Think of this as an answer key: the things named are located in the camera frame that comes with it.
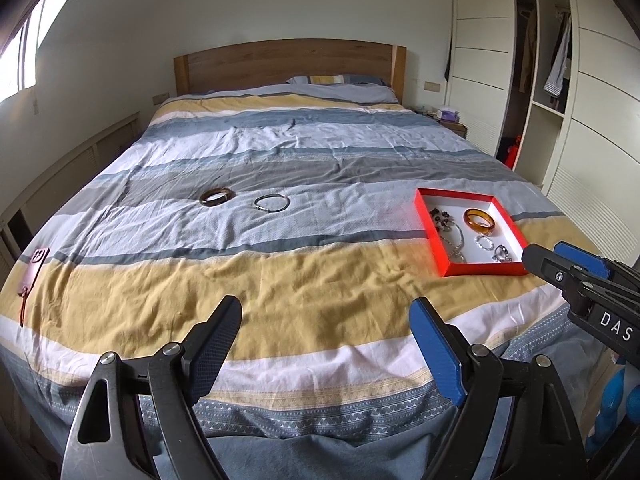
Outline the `blue gloved right hand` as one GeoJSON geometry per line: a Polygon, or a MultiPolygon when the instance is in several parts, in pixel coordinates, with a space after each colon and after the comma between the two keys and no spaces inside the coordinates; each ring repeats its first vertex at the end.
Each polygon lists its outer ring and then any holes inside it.
{"type": "Polygon", "coordinates": [[[586,439],[588,457],[602,448],[606,440],[614,434],[614,430],[620,426],[624,415],[633,424],[638,425],[639,370],[631,364],[626,364],[618,370],[604,388],[600,410],[586,439]]]}

